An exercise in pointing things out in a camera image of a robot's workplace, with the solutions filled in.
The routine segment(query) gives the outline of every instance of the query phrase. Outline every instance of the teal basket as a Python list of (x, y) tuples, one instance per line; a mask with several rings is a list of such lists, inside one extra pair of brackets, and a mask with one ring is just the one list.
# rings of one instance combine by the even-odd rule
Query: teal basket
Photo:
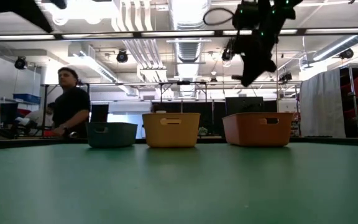
[(137, 124), (91, 122), (86, 124), (86, 129), (91, 147), (115, 148), (135, 144)]

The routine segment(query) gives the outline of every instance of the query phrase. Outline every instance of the ceiling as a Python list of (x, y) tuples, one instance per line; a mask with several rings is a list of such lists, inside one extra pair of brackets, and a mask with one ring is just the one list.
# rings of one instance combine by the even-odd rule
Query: ceiling
[[(231, 11), (235, 11), (236, 5), (239, 1), (223, 1), (212, 0), (214, 7), (225, 7)], [(328, 5), (318, 5), (316, 3), (325, 3)], [(155, 30), (170, 30), (170, 16), (168, 11), (158, 10), (161, 7), (167, 6), (166, 0), (151, 1), (151, 21)], [(358, 1), (354, 4), (347, 4), (345, 1), (337, 0), (304, 0), (303, 4), (296, 8), (296, 20), (287, 20), (285, 28), (297, 28), (297, 27), (358, 27)], [(45, 15), (51, 19), (51, 15), (45, 12)], [(223, 18), (227, 18), (230, 15), (226, 12), (213, 12), (208, 17), (209, 22), (218, 22)], [(66, 33), (81, 33), (81, 32), (113, 32), (110, 19), (103, 19), (99, 24), (91, 25), (83, 19), (68, 21), (64, 26), (57, 26), (54, 28), (57, 32)], [(206, 27), (206, 29), (233, 29), (231, 22), (227, 22), (220, 26)], [(39, 34), (43, 33), (38, 27), (33, 26), (29, 22), (23, 20), (21, 17), (13, 13), (0, 14), (0, 34)], [(295, 57), (301, 52), (315, 52), (322, 49), (328, 44), (334, 42), (341, 36), (307, 36), (305, 37), (305, 47), (303, 46), (302, 37), (281, 37), (277, 45), (277, 56), (275, 49), (272, 60), (276, 62), (280, 67), (284, 63), (291, 60), (291, 57)], [(211, 42), (203, 44), (200, 72), (198, 74), (199, 80), (209, 80), (212, 76), (211, 72), (216, 71), (218, 80), (230, 81), (231, 75), (242, 74), (242, 61), (240, 57), (234, 57), (230, 67), (223, 67), (223, 63), (220, 59), (221, 51), (225, 47), (227, 38), (210, 38)], [(73, 63), (70, 57), (68, 57), (68, 46), (71, 43), (69, 41), (49, 41), (49, 42), (11, 42), (0, 44), (1, 48), (9, 49), (45, 49), (48, 52), (60, 57), (63, 61)], [(136, 76), (137, 63), (129, 56), (129, 60), (126, 63), (118, 63), (116, 60), (116, 54), (119, 49), (124, 49), (125, 46), (122, 41), (119, 40), (100, 40), (84, 42), (84, 44), (91, 45), (96, 51), (96, 58), (104, 64), (105, 67), (116, 73), (122, 82), (139, 82), (139, 78)], [(167, 68), (167, 77), (174, 78), (176, 74), (176, 58), (174, 55), (173, 44), (168, 44), (166, 39), (157, 39), (157, 46), (160, 57), (163, 64)], [(352, 47), (354, 51), (354, 58), (352, 63), (358, 62), (358, 45)], [(35, 63), (47, 63), (46, 61), (36, 61)], [(327, 60), (328, 67), (333, 68), (341, 64), (338, 58)], [(80, 75), (89, 80), (98, 81), (98, 75), (94, 71), (87, 69), (85, 66), (72, 65), (80, 71)], [(299, 67), (290, 68), (293, 79), (298, 78)], [(258, 80), (269, 80), (269, 74), (263, 74)]]

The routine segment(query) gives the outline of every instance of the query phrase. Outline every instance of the yellow basket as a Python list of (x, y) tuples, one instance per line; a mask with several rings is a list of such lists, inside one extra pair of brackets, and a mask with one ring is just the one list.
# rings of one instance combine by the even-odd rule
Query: yellow basket
[(150, 147), (194, 147), (199, 113), (143, 114), (146, 143)]

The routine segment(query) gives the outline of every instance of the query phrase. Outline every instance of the green table surface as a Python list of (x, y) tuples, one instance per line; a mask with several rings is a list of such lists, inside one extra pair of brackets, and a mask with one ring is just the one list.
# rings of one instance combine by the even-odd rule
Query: green table surface
[(358, 224), (358, 146), (1, 149), (0, 223)]

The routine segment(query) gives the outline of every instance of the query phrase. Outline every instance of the black cable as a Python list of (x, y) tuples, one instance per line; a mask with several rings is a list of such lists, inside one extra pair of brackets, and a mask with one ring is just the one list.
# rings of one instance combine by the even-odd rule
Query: black cable
[[(231, 17), (228, 18), (228, 19), (225, 19), (224, 21), (221, 21), (221, 22), (212, 22), (212, 23), (209, 23), (209, 22), (206, 22), (206, 16), (211, 13), (211, 12), (214, 12), (214, 11), (225, 11), (225, 12), (228, 12), (230, 13)], [(203, 17), (203, 21), (205, 23), (205, 25), (207, 26), (218, 26), (218, 25), (222, 25), (222, 24), (225, 24), (227, 22), (229, 22), (231, 19), (233, 19), (234, 17), (234, 13), (226, 8), (223, 8), (223, 7), (217, 7), (217, 8), (213, 8), (213, 9), (210, 9), (208, 10), (205, 14), (204, 14), (204, 17)]]

